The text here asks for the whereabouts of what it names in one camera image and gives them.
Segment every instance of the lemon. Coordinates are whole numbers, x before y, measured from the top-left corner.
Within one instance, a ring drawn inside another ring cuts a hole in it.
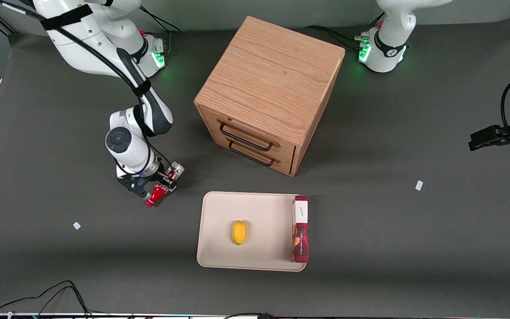
[[[241,220],[237,220],[231,226],[231,239],[237,245],[241,245],[247,239],[247,225]]]

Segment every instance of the tray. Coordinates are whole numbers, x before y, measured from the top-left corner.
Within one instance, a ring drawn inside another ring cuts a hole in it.
[[[203,267],[301,271],[292,262],[292,202],[295,195],[209,192],[202,203],[196,259]],[[231,226],[247,224],[247,240],[236,245]]]

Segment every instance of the black metal handle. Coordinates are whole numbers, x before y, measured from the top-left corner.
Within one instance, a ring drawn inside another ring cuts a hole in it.
[[[258,160],[257,158],[253,158],[253,157],[251,157],[251,156],[249,156],[249,155],[247,155],[245,153],[242,153],[242,152],[240,152],[240,151],[238,151],[236,149],[233,149],[231,147],[231,145],[233,145],[233,141],[229,141],[229,150],[230,151],[232,151],[233,153],[239,154],[239,155],[241,155],[241,156],[243,156],[245,158],[249,158],[253,162],[257,162],[257,163],[259,163],[259,164],[261,164],[263,166],[266,166],[266,167],[269,167],[269,166],[273,165],[273,163],[275,163],[275,160],[273,158],[271,158],[271,161],[269,163],[265,163],[263,161]]]
[[[220,132],[221,132],[223,135],[225,135],[225,136],[229,136],[229,137],[231,137],[232,139],[238,140],[238,141],[239,141],[239,142],[241,142],[241,143],[245,143],[245,144],[249,145],[250,147],[253,147],[253,148],[255,148],[255,149],[258,149],[259,151],[267,152],[267,151],[269,151],[269,150],[271,149],[271,147],[273,146],[273,143],[269,143],[269,147],[267,147],[267,148],[262,148],[262,147],[260,147],[259,145],[253,144],[253,143],[251,143],[250,141],[247,141],[247,140],[242,139],[242,138],[241,138],[241,137],[239,137],[239,136],[235,136],[235,135],[233,135],[232,133],[229,133],[229,132],[224,131],[224,130],[223,130],[224,126],[225,126],[225,123],[221,122],[221,125],[220,125]]]

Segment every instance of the gray table surface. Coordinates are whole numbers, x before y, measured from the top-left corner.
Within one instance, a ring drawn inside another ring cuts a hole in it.
[[[186,168],[154,209],[117,184],[104,146],[110,113],[135,103],[125,84],[69,67],[48,38],[11,38],[0,305],[71,279],[100,311],[510,317],[510,147],[468,149],[470,133],[500,123],[510,20],[419,26],[389,74],[348,52],[295,178],[217,147],[192,103],[233,34],[174,34],[168,67],[152,79],[175,124],[151,141]],[[510,97],[507,108],[510,119]],[[308,267],[199,266],[209,191],[309,195]],[[80,311],[68,293],[47,310]]]

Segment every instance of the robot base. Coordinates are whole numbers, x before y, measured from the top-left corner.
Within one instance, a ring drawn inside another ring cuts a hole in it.
[[[368,31],[362,32],[362,36],[368,36],[373,39],[375,32],[379,28],[374,27]],[[392,71],[399,62],[402,61],[403,53],[406,47],[401,52],[396,52],[393,57],[385,57],[383,51],[377,48],[375,43],[368,43],[365,48],[359,53],[358,61],[365,64],[371,71],[386,73]]]
[[[148,51],[141,58],[139,67],[143,74],[150,78],[165,66],[164,41],[152,35],[144,35],[143,38],[148,42]]]

